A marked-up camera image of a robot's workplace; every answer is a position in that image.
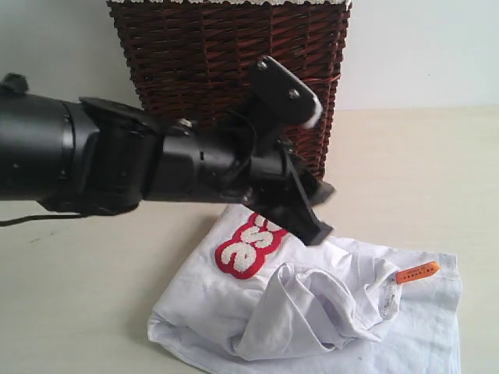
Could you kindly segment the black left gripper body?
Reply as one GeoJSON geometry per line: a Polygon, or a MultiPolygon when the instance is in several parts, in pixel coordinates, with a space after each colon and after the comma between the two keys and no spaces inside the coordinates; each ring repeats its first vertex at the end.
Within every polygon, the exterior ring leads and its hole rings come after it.
{"type": "Polygon", "coordinates": [[[302,242],[304,218],[317,205],[310,205],[302,186],[302,173],[307,170],[296,157],[284,150],[279,150],[278,156],[282,171],[280,178],[264,176],[257,179],[253,175],[250,179],[251,194],[244,205],[302,242]]]}

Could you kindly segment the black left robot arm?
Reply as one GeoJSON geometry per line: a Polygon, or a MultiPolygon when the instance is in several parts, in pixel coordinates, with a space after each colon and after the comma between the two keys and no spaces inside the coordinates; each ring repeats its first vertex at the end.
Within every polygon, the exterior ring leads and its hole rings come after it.
{"type": "Polygon", "coordinates": [[[32,95],[1,81],[1,198],[39,203],[48,218],[115,216],[142,201],[242,204],[306,245],[331,226],[313,207],[333,187],[316,179],[284,135],[314,125],[316,94],[287,70],[252,76],[249,100],[208,130],[129,105],[32,95]]]}

